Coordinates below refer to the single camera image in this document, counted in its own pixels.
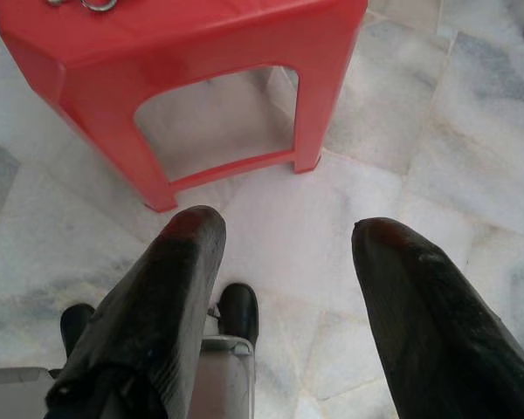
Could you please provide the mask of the silver robot leg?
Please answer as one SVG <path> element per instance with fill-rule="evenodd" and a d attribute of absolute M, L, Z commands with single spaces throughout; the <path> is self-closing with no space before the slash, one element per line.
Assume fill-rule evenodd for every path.
<path fill-rule="evenodd" d="M 189 419 L 254 419 L 255 351 L 230 335 L 203 339 Z"/>
<path fill-rule="evenodd" d="M 44 419 L 53 383 L 43 367 L 0 368 L 0 419 Z"/>

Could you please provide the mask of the dark key bunch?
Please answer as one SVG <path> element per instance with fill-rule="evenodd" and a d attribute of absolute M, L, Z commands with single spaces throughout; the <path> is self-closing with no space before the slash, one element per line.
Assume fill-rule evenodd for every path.
<path fill-rule="evenodd" d="M 81 4 L 93 12 L 108 12 L 113 9 L 118 0 L 80 0 Z"/>

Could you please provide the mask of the red plastic stool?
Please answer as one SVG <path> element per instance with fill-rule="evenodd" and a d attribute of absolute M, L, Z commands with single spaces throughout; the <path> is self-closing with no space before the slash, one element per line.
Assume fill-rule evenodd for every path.
<path fill-rule="evenodd" d="M 290 162 L 314 169 L 368 0 L 0 0 L 0 36 L 32 90 L 158 212 L 176 194 Z M 294 142 L 171 181 L 135 124 L 169 90 L 284 66 L 299 79 Z"/>

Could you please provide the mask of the silver robot left leg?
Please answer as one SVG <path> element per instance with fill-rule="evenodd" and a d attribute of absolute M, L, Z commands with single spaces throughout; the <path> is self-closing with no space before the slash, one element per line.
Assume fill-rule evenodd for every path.
<path fill-rule="evenodd" d="M 0 419 L 44 419 L 53 383 L 43 367 L 0 368 Z"/>

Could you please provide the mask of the black robot left foot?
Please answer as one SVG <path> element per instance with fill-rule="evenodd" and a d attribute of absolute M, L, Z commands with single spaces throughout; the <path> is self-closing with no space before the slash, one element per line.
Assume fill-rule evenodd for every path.
<path fill-rule="evenodd" d="M 70 306 L 62 312 L 59 325 L 67 358 L 70 357 L 94 312 L 95 309 L 85 303 Z"/>

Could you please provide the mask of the silver robot right leg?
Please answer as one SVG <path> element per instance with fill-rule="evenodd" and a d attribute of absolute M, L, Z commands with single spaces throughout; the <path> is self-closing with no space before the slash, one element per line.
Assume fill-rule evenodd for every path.
<path fill-rule="evenodd" d="M 189 419 L 254 419 L 255 351 L 230 335 L 203 339 Z"/>

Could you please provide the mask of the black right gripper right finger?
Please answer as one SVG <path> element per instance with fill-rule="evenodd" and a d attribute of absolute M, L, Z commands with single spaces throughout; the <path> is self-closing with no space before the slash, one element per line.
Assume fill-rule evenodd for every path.
<path fill-rule="evenodd" d="M 399 419 L 524 419 L 524 350 L 445 252 L 386 217 L 352 254 Z"/>

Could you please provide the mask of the black robot foot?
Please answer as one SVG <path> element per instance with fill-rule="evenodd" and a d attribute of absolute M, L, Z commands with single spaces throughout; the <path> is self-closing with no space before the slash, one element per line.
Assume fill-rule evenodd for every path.
<path fill-rule="evenodd" d="M 219 301 L 218 331 L 248 340 L 253 347 L 259 337 L 259 305 L 255 291 L 247 284 L 227 285 Z"/>
<path fill-rule="evenodd" d="M 70 306 L 62 312 L 59 325 L 67 358 L 70 357 L 94 312 L 95 309 L 85 303 Z"/>

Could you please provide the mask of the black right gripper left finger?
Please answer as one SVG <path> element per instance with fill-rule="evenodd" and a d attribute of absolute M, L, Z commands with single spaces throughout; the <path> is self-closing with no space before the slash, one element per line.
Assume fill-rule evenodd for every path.
<path fill-rule="evenodd" d="M 88 321 L 45 398 L 45 419 L 187 419 L 225 221 L 171 218 Z"/>

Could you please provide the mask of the black robot right foot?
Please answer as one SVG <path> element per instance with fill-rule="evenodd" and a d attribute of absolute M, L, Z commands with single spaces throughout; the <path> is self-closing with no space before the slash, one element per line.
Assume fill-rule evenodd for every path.
<path fill-rule="evenodd" d="M 259 305 L 255 291 L 247 284 L 227 285 L 219 301 L 218 331 L 248 340 L 253 347 L 259 337 Z"/>

